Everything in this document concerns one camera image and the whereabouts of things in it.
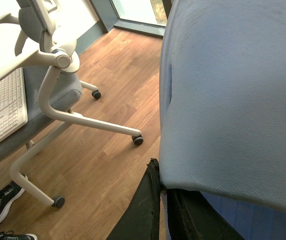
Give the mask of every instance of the shoelace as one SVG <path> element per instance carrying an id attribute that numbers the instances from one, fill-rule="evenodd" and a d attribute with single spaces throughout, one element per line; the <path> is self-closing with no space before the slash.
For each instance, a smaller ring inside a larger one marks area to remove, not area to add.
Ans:
<path id="1" fill-rule="evenodd" d="M 1 231 L 0 232 L 0 239 L 4 238 L 4 237 L 10 237 L 13 236 L 14 231 Z"/>
<path id="2" fill-rule="evenodd" d="M 13 187 L 11 185 L 7 185 L 5 186 L 3 189 L 0 190 L 0 198 L 4 197 L 4 195 L 11 191 L 13 189 Z"/>

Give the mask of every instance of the gray seat cushion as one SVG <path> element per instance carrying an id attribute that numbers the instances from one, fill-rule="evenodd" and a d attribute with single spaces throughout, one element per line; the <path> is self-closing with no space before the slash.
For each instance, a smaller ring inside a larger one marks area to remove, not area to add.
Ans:
<path id="1" fill-rule="evenodd" d="M 24 83 L 28 122 L 11 136 L 0 142 L 0 161 L 16 151 L 47 127 L 53 119 L 42 113 L 38 104 L 38 92 L 47 66 L 24 67 Z M 60 111 L 70 109 L 81 97 L 82 87 L 76 74 L 61 73 L 50 97 L 53 108 Z"/>

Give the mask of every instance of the person's foot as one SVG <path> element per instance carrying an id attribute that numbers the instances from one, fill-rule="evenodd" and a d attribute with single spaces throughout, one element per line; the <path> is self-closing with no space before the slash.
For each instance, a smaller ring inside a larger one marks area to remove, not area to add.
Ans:
<path id="1" fill-rule="evenodd" d="M 34 234 L 23 234 L 23 235 L 16 235 L 13 231 L 9 232 L 0 232 L 0 240 L 38 240 L 38 237 Z"/>
<path id="2" fill-rule="evenodd" d="M 0 223 L 8 215 L 12 203 L 18 199 L 23 193 L 24 189 L 11 181 L 9 185 L 0 190 Z"/>

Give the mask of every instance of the shoe sole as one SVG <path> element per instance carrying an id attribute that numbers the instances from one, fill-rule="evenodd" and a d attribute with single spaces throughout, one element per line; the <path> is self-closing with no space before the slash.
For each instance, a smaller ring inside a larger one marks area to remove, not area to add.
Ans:
<path id="1" fill-rule="evenodd" d="M 12 203 L 18 199 L 19 197 L 21 197 L 21 195 L 25 192 L 25 189 L 21 188 L 21 190 L 5 205 L 3 211 L 0 214 L 0 223 L 3 222 L 3 220 L 6 218 L 6 216 L 9 213 L 10 207 L 12 205 Z"/>
<path id="2" fill-rule="evenodd" d="M 38 237 L 37 237 L 36 235 L 34 235 L 34 234 L 27 233 L 27 234 L 25 234 L 25 235 L 30 236 L 30 237 L 32 237 L 32 238 L 34 238 L 34 240 L 38 240 Z"/>

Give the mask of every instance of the office chair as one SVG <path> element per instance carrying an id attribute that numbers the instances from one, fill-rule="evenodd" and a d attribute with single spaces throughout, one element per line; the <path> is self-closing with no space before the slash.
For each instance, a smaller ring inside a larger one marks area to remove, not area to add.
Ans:
<path id="1" fill-rule="evenodd" d="M 159 91 L 161 183 L 286 240 L 286 1 L 174 1 Z"/>
<path id="2" fill-rule="evenodd" d="M 53 199 L 43 193 L 23 175 L 21 166 L 47 146 L 72 124 L 97 128 L 132 136 L 134 144 L 143 142 L 141 132 L 73 112 L 73 105 L 80 99 L 82 88 L 92 90 L 95 98 L 98 88 L 80 81 L 76 71 L 80 66 L 75 53 L 77 40 L 63 26 L 57 27 L 40 0 L 17 0 L 20 10 L 18 19 L 10 14 L 0 17 L 0 23 L 19 24 L 19 34 L 15 53 L 17 57 L 0 68 L 0 80 L 13 70 L 23 67 L 28 122 L 22 128 L 0 143 L 0 161 L 26 145 L 24 152 L 10 167 L 11 178 L 35 198 L 48 206 L 62 207 L 65 200 L 61 196 Z M 60 32 L 55 41 L 52 36 Z M 39 43 L 39 49 L 22 52 L 27 38 Z M 54 120 L 61 121 L 51 132 L 37 143 L 31 139 Z"/>

